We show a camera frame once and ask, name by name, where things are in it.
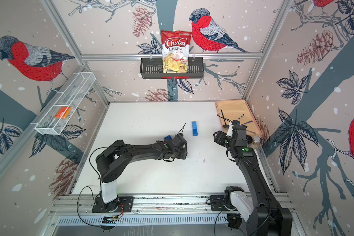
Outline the blue small lego brick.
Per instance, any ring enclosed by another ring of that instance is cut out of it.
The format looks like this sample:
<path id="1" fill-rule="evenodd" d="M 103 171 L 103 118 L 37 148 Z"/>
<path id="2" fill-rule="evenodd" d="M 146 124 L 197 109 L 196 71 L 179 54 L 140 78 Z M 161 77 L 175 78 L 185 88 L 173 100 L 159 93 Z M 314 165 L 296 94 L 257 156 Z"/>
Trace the blue small lego brick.
<path id="1" fill-rule="evenodd" d="M 166 141 L 166 142 L 168 142 L 168 141 L 170 141 L 170 140 L 172 140 L 172 139 L 173 139 L 173 138 L 172 138 L 170 135 L 164 137 L 164 141 Z"/>

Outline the light blue long lego brick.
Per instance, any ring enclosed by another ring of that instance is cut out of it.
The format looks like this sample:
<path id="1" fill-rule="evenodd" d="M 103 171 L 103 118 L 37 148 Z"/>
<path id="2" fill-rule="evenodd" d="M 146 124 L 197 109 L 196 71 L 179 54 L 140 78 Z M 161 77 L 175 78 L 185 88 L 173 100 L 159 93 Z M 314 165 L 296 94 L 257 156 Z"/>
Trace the light blue long lego brick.
<path id="1" fill-rule="evenodd" d="M 192 122 L 192 134 L 193 136 L 198 136 L 198 127 L 195 121 Z"/>

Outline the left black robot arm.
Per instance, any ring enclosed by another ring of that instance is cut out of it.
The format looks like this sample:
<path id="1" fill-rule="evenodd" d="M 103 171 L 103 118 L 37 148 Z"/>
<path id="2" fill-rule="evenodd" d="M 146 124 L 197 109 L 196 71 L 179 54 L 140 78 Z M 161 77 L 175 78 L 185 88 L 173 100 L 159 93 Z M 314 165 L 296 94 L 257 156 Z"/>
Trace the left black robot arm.
<path id="1" fill-rule="evenodd" d="M 117 140 L 95 159 L 96 172 L 100 179 L 100 199 L 104 204 L 114 203 L 118 198 L 117 179 L 128 164 L 143 160 L 163 160 L 173 162 L 185 160 L 187 141 L 182 133 L 170 140 L 157 141 L 148 145 L 126 144 Z"/>

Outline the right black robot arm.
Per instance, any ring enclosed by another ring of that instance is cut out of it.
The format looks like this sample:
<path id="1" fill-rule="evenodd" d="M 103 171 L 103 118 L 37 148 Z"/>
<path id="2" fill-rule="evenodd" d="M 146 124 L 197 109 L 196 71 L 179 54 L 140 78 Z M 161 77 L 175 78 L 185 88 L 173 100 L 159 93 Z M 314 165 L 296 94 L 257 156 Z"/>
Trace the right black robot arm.
<path id="1" fill-rule="evenodd" d="M 234 162 L 244 175 L 250 198 L 241 187 L 228 186 L 224 191 L 224 207 L 236 210 L 241 219 L 230 228 L 237 228 L 246 236 L 289 236 L 293 217 L 288 208 L 277 201 L 265 180 L 253 148 L 248 146 L 246 126 L 233 120 L 227 135 L 214 133 L 214 142 L 226 148 L 228 159 Z"/>

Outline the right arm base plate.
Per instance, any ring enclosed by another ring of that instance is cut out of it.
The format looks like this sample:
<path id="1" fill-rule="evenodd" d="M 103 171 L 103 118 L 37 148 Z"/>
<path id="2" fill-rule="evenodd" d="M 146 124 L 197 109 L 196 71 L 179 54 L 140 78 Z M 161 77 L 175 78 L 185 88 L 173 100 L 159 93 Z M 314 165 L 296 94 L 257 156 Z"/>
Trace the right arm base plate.
<path id="1" fill-rule="evenodd" d="M 230 208 L 226 205 L 224 195 L 210 195 L 209 205 L 211 211 L 233 211 L 234 208 Z"/>

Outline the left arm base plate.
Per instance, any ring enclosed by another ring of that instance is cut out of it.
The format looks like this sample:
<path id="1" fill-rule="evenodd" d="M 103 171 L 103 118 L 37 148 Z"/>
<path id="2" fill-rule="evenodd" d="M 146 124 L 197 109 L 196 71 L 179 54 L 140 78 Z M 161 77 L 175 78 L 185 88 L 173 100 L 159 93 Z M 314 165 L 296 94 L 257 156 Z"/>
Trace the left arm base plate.
<path id="1" fill-rule="evenodd" d="M 127 213 L 131 212 L 133 206 L 134 197 L 119 196 L 115 200 L 104 203 L 100 196 L 97 196 L 94 200 L 92 212 L 93 213 Z"/>

